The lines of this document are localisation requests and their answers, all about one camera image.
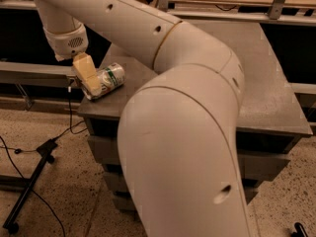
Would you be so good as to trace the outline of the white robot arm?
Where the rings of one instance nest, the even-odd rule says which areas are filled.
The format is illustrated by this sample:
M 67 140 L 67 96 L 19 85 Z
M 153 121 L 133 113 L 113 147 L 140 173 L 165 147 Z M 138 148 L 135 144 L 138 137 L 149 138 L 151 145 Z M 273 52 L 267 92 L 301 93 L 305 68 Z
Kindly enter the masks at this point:
M 148 237 L 252 237 L 236 150 L 245 75 L 225 43 L 135 0 L 40 0 L 156 77 L 125 105 L 118 155 Z

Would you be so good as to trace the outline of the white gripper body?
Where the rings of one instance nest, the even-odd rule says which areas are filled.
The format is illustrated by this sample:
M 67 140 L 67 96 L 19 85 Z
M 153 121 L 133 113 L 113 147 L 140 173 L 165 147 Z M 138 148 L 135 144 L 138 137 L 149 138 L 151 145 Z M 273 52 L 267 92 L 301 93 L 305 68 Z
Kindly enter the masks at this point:
M 65 34 L 54 34 L 50 31 L 44 33 L 57 61 L 71 59 L 78 53 L 85 52 L 88 47 L 86 28 L 83 25 Z

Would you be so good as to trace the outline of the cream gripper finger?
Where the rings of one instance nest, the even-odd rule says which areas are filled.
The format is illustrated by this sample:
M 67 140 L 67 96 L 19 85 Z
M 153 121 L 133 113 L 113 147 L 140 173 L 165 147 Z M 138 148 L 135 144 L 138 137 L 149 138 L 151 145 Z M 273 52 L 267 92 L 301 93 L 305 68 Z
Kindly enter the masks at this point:
M 73 58 L 73 69 L 76 76 L 93 97 L 102 93 L 102 86 L 93 59 L 89 54 L 85 52 L 78 53 Z

